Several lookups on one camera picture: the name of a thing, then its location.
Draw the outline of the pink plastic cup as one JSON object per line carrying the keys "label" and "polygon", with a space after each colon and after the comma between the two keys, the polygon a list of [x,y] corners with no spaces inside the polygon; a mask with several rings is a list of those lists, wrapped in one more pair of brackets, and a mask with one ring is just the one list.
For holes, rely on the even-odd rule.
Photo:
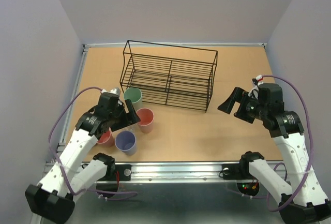
{"label": "pink plastic cup", "polygon": [[137,111],[137,115],[140,118],[138,127],[143,133],[150,133],[153,130],[154,113],[149,108],[140,108]]}

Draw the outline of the green plastic cup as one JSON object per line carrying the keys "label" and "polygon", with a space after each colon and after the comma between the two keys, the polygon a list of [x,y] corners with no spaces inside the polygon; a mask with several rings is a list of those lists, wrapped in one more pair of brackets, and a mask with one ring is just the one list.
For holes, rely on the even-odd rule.
{"label": "green plastic cup", "polygon": [[139,88],[129,87],[124,91],[124,99],[130,99],[134,109],[137,111],[143,107],[142,92]]}

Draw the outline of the black wire dish rack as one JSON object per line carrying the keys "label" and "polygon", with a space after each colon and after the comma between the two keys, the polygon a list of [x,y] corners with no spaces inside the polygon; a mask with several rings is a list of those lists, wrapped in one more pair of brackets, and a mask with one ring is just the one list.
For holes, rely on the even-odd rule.
{"label": "black wire dish rack", "polygon": [[119,82],[139,88],[145,103],[207,111],[217,64],[216,50],[127,40]]}

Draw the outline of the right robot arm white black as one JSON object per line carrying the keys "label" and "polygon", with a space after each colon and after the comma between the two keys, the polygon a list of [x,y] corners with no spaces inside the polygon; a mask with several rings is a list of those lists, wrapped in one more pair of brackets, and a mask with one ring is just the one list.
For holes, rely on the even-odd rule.
{"label": "right robot arm white black", "polygon": [[302,122],[294,111],[284,108],[282,88],[275,83],[260,83],[257,91],[247,92],[235,87],[218,110],[231,113],[248,123],[260,120],[279,148],[289,176],[287,183],[266,162],[259,152],[246,152],[238,163],[224,165],[223,179],[245,180],[252,177],[262,184],[278,204],[277,211],[284,223],[312,223],[330,217],[330,200],[321,188],[311,165]]}

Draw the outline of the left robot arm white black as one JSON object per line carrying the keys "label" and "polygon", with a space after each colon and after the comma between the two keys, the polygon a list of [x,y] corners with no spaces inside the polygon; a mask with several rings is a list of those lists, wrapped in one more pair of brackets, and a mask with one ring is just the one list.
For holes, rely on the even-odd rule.
{"label": "left robot arm white black", "polygon": [[113,157],[99,153],[78,172],[87,153],[107,131],[117,131],[140,121],[130,100],[120,100],[121,91],[102,90],[98,103],[78,120],[71,138],[56,162],[37,185],[29,185],[25,197],[31,211],[54,223],[66,223],[76,202],[103,178],[119,177]]}

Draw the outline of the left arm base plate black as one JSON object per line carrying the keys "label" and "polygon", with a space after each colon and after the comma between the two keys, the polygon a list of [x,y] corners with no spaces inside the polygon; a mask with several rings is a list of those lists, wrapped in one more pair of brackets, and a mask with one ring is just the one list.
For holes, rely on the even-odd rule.
{"label": "left arm base plate black", "polygon": [[130,181],[131,180],[131,164],[116,163],[113,169],[107,169],[105,176],[100,178],[98,181],[116,181],[117,175],[119,181]]}

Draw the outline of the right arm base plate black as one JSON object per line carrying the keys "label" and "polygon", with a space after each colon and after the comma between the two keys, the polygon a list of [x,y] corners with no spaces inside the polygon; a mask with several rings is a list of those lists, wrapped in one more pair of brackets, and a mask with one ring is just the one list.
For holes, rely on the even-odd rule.
{"label": "right arm base plate black", "polygon": [[249,165],[252,163],[257,165],[258,162],[261,161],[225,163],[219,172],[219,177],[224,180],[252,180],[253,176],[249,173]]}

